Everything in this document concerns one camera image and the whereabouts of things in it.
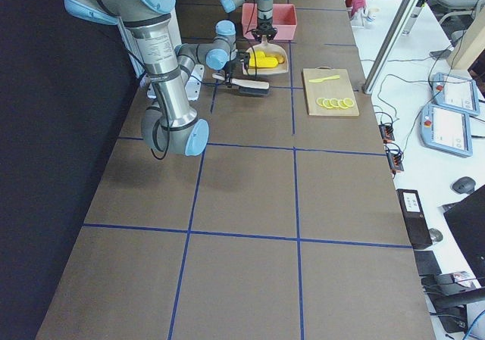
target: black device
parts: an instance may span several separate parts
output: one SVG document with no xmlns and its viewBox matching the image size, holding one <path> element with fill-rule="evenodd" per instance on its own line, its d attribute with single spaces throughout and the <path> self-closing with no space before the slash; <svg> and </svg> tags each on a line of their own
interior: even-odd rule
<svg viewBox="0 0 485 340">
<path fill-rule="evenodd" d="M 423 208 L 419 199 L 418 191 L 398 189 L 397 196 L 401 205 L 404 224 L 408 231 L 409 241 L 413 249 L 426 249 L 430 247 L 430 232 L 424 218 Z"/>
<path fill-rule="evenodd" d="M 485 277 L 485 186 L 461 200 L 444 216 L 475 276 Z M 485 279 L 479 282 L 485 285 Z"/>
<path fill-rule="evenodd" d="M 440 265 L 433 251 L 415 251 L 415 260 L 420 276 L 441 274 Z"/>
<path fill-rule="evenodd" d="M 438 50 L 438 51 L 431 51 L 430 52 L 430 56 L 434 59 L 434 60 L 443 60 L 445 58 L 448 58 L 451 54 L 451 50 Z"/>
<path fill-rule="evenodd" d="M 474 179 L 471 177 L 462 177 L 461 179 L 458 179 L 455 183 L 452 185 L 452 189 L 454 192 L 457 192 L 459 194 L 471 194 L 473 191 L 475 191 L 475 185 L 477 183 L 475 182 Z"/>
</svg>

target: lemon slice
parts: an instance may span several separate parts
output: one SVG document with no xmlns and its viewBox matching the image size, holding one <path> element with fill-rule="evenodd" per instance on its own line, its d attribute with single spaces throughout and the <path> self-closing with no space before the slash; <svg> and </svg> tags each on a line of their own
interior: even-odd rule
<svg viewBox="0 0 485 340">
<path fill-rule="evenodd" d="M 337 99 L 337 98 L 331 98 L 329 100 L 329 104 L 332 106 L 332 108 L 340 108 L 339 99 Z"/>
<path fill-rule="evenodd" d="M 324 100 L 325 100 L 324 98 L 317 99 L 317 104 L 320 105 L 322 108 L 325 108 Z"/>
<path fill-rule="evenodd" d="M 344 104 L 343 99 L 339 99 L 338 105 L 340 109 L 349 109 L 349 107 Z"/>
<path fill-rule="evenodd" d="M 322 101 L 322 104 L 326 109 L 333 109 L 333 106 L 330 105 L 330 99 L 324 99 Z"/>
<path fill-rule="evenodd" d="M 351 98 L 345 98 L 345 99 L 343 99 L 343 104 L 346 107 L 351 108 L 355 105 L 355 102 Z"/>
</svg>

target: cable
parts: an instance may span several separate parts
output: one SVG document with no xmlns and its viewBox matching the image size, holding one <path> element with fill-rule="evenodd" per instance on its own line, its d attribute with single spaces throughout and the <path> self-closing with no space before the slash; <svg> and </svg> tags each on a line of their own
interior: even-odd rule
<svg viewBox="0 0 485 340">
<path fill-rule="evenodd" d="M 155 157 L 157 160 L 159 161 L 162 161 L 165 159 L 165 157 L 167 156 L 167 153 L 168 153 L 168 147 L 170 146 L 170 121 L 168 119 L 168 108 L 167 108 L 167 104 L 165 103 L 165 99 L 163 97 L 163 95 L 161 94 L 161 90 L 160 90 L 160 86 L 158 86 L 158 84 L 153 84 L 153 89 L 156 89 L 158 94 L 160 95 L 160 100 L 161 100 L 161 104 L 163 105 L 163 109 L 164 109 L 164 115 L 165 115 L 165 123 L 167 124 L 167 144 L 165 145 L 165 151 L 164 151 L 164 154 L 163 156 L 161 157 L 158 157 L 154 152 L 153 152 L 153 149 L 150 148 L 150 151 L 152 151 L 152 155 L 153 157 Z"/>
<path fill-rule="evenodd" d="M 460 316 L 456 315 L 451 315 L 450 313 L 436 313 L 436 312 L 430 312 L 431 316 L 438 316 L 438 317 L 454 317 L 460 321 L 463 321 L 463 319 Z"/>
<path fill-rule="evenodd" d="M 394 105 L 392 105 L 392 104 L 388 103 L 387 101 L 383 100 L 383 99 L 380 97 L 380 94 L 381 94 L 381 92 L 382 92 L 383 85 L 384 85 L 384 83 L 385 83 L 385 81 L 386 81 L 387 77 L 389 77 L 389 76 L 395 77 L 395 78 L 397 78 L 397 79 L 399 79 L 399 80 L 401 80 L 401 81 L 403 81 L 403 82 L 405 82 L 405 83 L 426 83 L 427 81 L 426 81 L 426 80 L 406 80 L 406 79 L 403 79 L 403 78 L 401 78 L 400 76 L 397 76 L 397 75 L 395 75 L 395 74 L 393 74 L 393 73 L 388 73 L 388 74 L 387 74 L 387 75 L 386 75 L 386 76 L 385 76 L 385 77 L 382 79 L 382 81 L 380 82 L 380 85 L 379 85 L 379 92 L 377 92 L 377 98 L 378 98 L 378 99 L 379 99 L 381 102 L 383 102 L 385 105 L 387 105 L 387 106 L 389 106 L 389 107 L 391 107 L 391 108 L 393 109 L 393 111 L 394 111 L 394 117 L 395 117 L 395 120 L 394 120 L 394 121 L 396 122 L 397 120 L 399 120 L 399 118 L 397 117 L 397 109 L 396 109 L 396 107 L 394 107 Z"/>
<path fill-rule="evenodd" d="M 485 120 L 483 120 L 483 119 L 480 119 L 480 118 L 477 118 L 477 117 L 470 117 L 470 118 L 473 118 L 473 119 L 478 120 L 478 121 L 480 121 L 482 123 L 485 123 Z"/>
<path fill-rule="evenodd" d="M 475 326 L 475 324 L 478 322 L 478 320 L 485 314 L 485 310 L 483 310 L 482 312 L 480 312 L 480 314 L 475 318 L 475 320 L 473 320 L 473 323 L 471 323 L 471 325 L 468 327 L 468 330 L 467 332 L 465 333 L 465 336 L 463 336 L 463 340 L 465 340 L 470 334 L 471 334 L 471 330 L 473 329 L 473 326 Z"/>
<path fill-rule="evenodd" d="M 106 35 L 104 32 L 102 32 L 101 30 L 98 30 L 103 36 L 109 38 L 111 41 L 115 42 L 117 45 L 120 45 L 123 47 L 123 49 L 136 61 L 138 62 L 138 64 L 143 68 L 143 73 L 138 77 L 138 81 L 141 82 L 142 78 L 146 75 L 146 71 L 147 71 L 147 68 L 145 66 L 145 64 L 134 54 L 132 53 L 125 45 L 123 44 L 120 44 L 118 41 L 115 41 L 114 39 L 112 39 L 110 36 Z M 167 152 L 168 152 L 168 146 L 170 144 L 170 121 L 168 119 L 168 108 L 167 108 L 167 104 L 165 103 L 165 100 L 163 98 L 163 95 L 161 94 L 161 90 L 160 90 L 160 87 L 158 86 L 158 84 L 153 84 L 153 88 L 157 90 L 158 94 L 160 95 L 161 97 L 161 104 L 163 106 L 163 109 L 164 109 L 164 115 L 165 115 L 165 120 L 166 120 L 166 123 L 167 123 L 167 145 L 166 145 L 166 148 L 165 148 L 165 151 L 164 151 L 164 155 L 160 158 L 160 157 L 157 157 L 157 155 L 153 152 L 153 149 L 150 148 L 150 151 L 152 152 L 152 155 L 153 157 L 155 157 L 157 160 L 159 161 L 162 161 L 166 156 L 167 156 Z"/>
<path fill-rule="evenodd" d="M 426 61 L 430 58 L 431 58 L 431 56 L 428 56 L 427 58 L 410 58 L 410 59 L 407 59 L 407 60 L 393 59 L 393 60 L 387 60 L 387 62 L 419 62 L 419 61 Z M 361 61 L 375 62 L 375 60 L 371 60 L 370 58 L 365 58 L 364 60 L 361 60 Z"/>
<path fill-rule="evenodd" d="M 211 83 L 204 83 L 202 80 L 200 80 L 197 76 L 194 76 L 194 75 L 190 75 L 190 77 L 193 77 L 195 80 L 197 80 L 199 83 L 201 83 L 202 85 L 205 85 L 205 86 L 214 86 L 214 84 L 211 84 Z"/>
<path fill-rule="evenodd" d="M 419 109 L 419 112 L 416 114 L 416 117 L 415 117 L 415 120 L 411 126 L 411 129 L 409 130 L 409 133 L 408 135 L 406 136 L 406 141 L 405 141 L 405 144 L 404 144 L 404 149 L 402 150 L 403 153 L 404 151 L 407 149 L 408 147 L 408 141 L 409 141 L 409 137 L 411 136 L 411 133 L 412 133 L 412 130 L 415 128 L 415 125 L 416 125 L 416 122 L 418 121 L 418 117 L 419 115 L 421 114 L 421 112 L 423 111 L 423 109 L 426 107 L 426 105 L 430 102 L 430 101 L 433 101 L 433 99 L 436 97 L 436 95 L 433 95 L 433 97 L 431 99 L 429 99 L 420 109 Z"/>
<path fill-rule="evenodd" d="M 243 38 L 243 39 L 238 39 L 238 41 L 245 41 L 245 42 L 247 42 L 247 43 L 248 43 L 248 45 L 249 45 L 249 48 L 252 50 L 252 55 L 253 55 L 253 57 L 255 58 L 255 73 L 254 73 L 254 75 L 251 75 L 251 74 L 249 73 L 249 69 L 246 69 L 246 68 L 245 68 L 244 70 L 246 70 L 246 73 L 247 73 L 249 76 L 253 76 L 255 79 L 257 79 L 257 78 L 258 78 L 258 64 L 257 64 L 257 61 L 256 61 L 256 51 L 255 51 L 255 48 L 254 48 L 254 46 L 253 46 L 253 45 L 251 45 L 251 41 L 250 41 L 250 40 L 249 40 L 247 37 L 242 36 L 242 38 Z"/>
<path fill-rule="evenodd" d="M 448 45 L 448 46 L 447 46 L 445 49 L 443 49 L 443 50 L 441 51 L 441 53 L 440 53 L 440 54 L 439 54 L 439 55 L 436 57 L 436 59 L 435 59 L 435 61 L 434 61 L 433 65 L 431 66 L 431 68 L 430 68 L 430 72 L 429 72 L 429 73 L 428 73 L 428 75 L 427 75 L 427 83 L 428 83 L 428 85 L 430 86 L 430 88 L 433 88 L 433 83 L 431 82 L 431 74 L 432 74 L 432 72 L 433 72 L 434 67 L 437 65 L 438 61 L 440 60 L 441 56 L 443 56 L 443 54 L 445 53 L 445 51 L 446 51 L 448 48 L 452 47 L 452 46 L 453 46 L 453 44 L 450 44 L 450 45 Z"/>
<path fill-rule="evenodd" d="M 479 279 L 485 279 L 485 277 L 460 279 L 459 281 L 454 281 L 454 282 L 449 282 L 449 283 L 437 283 L 436 285 L 426 285 L 426 287 L 437 287 L 437 286 L 441 286 L 441 285 L 455 285 L 455 284 L 460 283 L 460 282 L 477 281 Z"/>
</svg>

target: wooden cutting board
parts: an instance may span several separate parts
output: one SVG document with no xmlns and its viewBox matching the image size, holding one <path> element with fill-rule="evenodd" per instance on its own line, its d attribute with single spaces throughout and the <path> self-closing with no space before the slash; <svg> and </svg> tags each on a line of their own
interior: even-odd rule
<svg viewBox="0 0 485 340">
<path fill-rule="evenodd" d="M 310 83 L 309 80 L 320 79 L 333 75 L 339 75 L 336 80 L 325 80 L 321 83 Z M 308 115 L 321 117 L 358 117 L 358 106 L 355 100 L 349 74 L 345 69 L 303 69 L 303 82 L 305 85 L 305 97 Z M 351 98 L 354 106 L 347 109 L 328 109 L 317 104 L 319 98 Z"/>
</svg>

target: grid line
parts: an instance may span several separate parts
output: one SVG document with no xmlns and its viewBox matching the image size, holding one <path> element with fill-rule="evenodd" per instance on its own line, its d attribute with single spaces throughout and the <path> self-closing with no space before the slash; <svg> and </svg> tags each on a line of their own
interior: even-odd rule
<svg viewBox="0 0 485 340">
<path fill-rule="evenodd" d="M 117 225 L 117 224 L 100 224 L 100 223 L 84 223 L 83 226 L 89 228 L 99 229 L 120 229 L 120 230 L 140 230 L 147 232 L 175 232 L 180 234 L 187 234 L 188 230 L 184 229 L 170 229 L 170 228 L 157 228 L 150 226 L 129 226 L 129 225 Z M 297 242 L 298 238 L 289 236 L 265 236 L 259 234 L 245 234 L 240 232 L 209 232 L 205 230 L 191 230 L 190 235 L 194 236 L 226 236 L 230 238 L 245 238 L 245 239 L 266 239 L 274 241 L 284 242 Z M 334 244 L 334 245 L 354 245 L 360 247 L 378 247 L 378 248 L 403 248 L 412 249 L 410 245 L 402 244 L 390 244 L 390 243 L 372 243 L 372 242 L 353 242 L 347 240 L 332 240 L 332 239 L 316 239 L 316 238 L 301 238 L 300 242 L 319 243 L 319 244 Z"/>
<path fill-rule="evenodd" d="M 142 141 L 143 138 L 136 138 L 136 137 L 126 137 L 126 136 L 118 136 L 118 139 L 123 140 L 133 140 L 133 141 Z M 211 145 L 214 147 L 234 147 L 234 148 L 254 148 L 254 149 L 272 149 L 272 150 L 281 150 L 281 151 L 301 151 L 301 152 L 321 152 L 321 153 L 331 153 L 331 154 L 355 154 L 355 155 L 362 155 L 362 156 L 377 156 L 377 157 L 386 157 L 385 153 L 376 153 L 376 152 L 359 152 L 359 151 L 340 151 L 335 149 L 324 149 L 324 148 L 299 148 L 299 147 L 279 147 L 279 146 L 271 146 L 271 145 L 238 145 L 236 143 L 219 143 L 219 142 L 208 142 L 207 145 Z"/>
<path fill-rule="evenodd" d="M 190 212 L 189 226 L 187 228 L 186 241 L 185 241 L 185 246 L 183 248 L 182 264 L 180 265 L 179 279 L 178 279 L 178 282 L 177 282 L 177 290 L 175 292 L 174 308 L 172 310 L 170 328 L 168 330 L 168 340 L 171 340 L 172 335 L 174 334 L 175 317 L 177 316 L 177 306 L 178 306 L 178 302 L 179 302 L 179 298 L 180 298 L 180 288 L 182 287 L 183 271 L 185 270 L 187 252 L 189 251 L 190 232 L 192 230 L 192 222 L 193 222 L 193 219 L 194 219 L 194 212 L 195 212 L 195 209 L 196 209 L 197 195 L 199 193 L 200 179 L 201 179 L 201 176 L 202 176 L 202 168 L 204 167 L 204 158 L 205 158 L 205 151 L 202 152 L 202 156 L 201 156 L 201 159 L 200 159 L 199 174 L 197 176 L 196 189 L 194 191 L 194 199 L 193 199 L 193 202 L 192 202 L 192 210 Z"/>
<path fill-rule="evenodd" d="M 296 150 L 293 147 L 293 175 L 295 185 L 295 217 L 296 217 L 296 253 L 298 258 L 298 293 L 300 311 L 300 338 L 305 340 L 305 318 L 303 310 L 303 275 L 302 275 L 302 244 L 300 238 L 300 213 L 298 200 L 298 164 L 296 162 Z"/>
</svg>

